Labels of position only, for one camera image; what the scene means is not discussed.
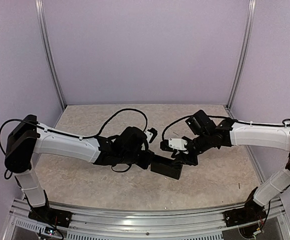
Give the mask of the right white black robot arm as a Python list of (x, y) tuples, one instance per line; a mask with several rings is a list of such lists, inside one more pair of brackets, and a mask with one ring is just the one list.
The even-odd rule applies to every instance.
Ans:
[(225, 118), (219, 125), (215, 125), (210, 117), (200, 110), (190, 116), (186, 123), (197, 138), (168, 139), (168, 146), (182, 153), (196, 156), (211, 148), (232, 146), (267, 147), (289, 153), (285, 168), (260, 185), (253, 194), (253, 202), (241, 209), (240, 217), (243, 221), (251, 222), (260, 213), (259, 206), (265, 206), (290, 186), (290, 119), (283, 120), (282, 124), (271, 124)]

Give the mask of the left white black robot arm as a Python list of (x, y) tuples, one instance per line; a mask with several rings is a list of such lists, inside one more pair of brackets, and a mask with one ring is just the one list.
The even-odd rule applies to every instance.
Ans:
[(154, 155), (149, 144), (158, 134), (154, 128), (141, 130), (128, 126), (119, 135), (83, 136), (50, 128), (32, 114), (17, 122), (7, 137), (6, 147), (1, 148), (4, 165), (15, 175), (35, 214), (46, 223), (54, 219), (55, 212), (48, 206), (48, 198), (32, 167), (33, 154), (65, 156), (112, 168), (137, 165), (147, 169)]

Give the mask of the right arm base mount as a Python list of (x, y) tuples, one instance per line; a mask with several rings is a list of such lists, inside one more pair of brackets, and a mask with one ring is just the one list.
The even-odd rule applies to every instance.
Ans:
[(249, 194), (243, 207), (227, 210), (223, 213), (226, 227), (247, 224), (264, 219), (267, 216), (264, 206), (260, 206), (253, 201), (256, 189), (257, 187)]

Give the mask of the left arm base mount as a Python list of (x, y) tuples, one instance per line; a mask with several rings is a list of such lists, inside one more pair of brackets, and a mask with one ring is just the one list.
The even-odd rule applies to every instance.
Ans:
[(44, 193), (44, 200), (45, 204), (39, 207), (33, 207), (29, 200), (27, 203), (30, 207), (30, 212), (28, 217), (32, 220), (36, 220), (41, 223), (45, 223), (50, 225), (51, 227), (55, 228), (57, 226), (69, 228), (69, 224), (72, 218), (72, 212), (66, 210), (60, 210), (51, 208), (49, 206), (49, 200), (45, 191)]

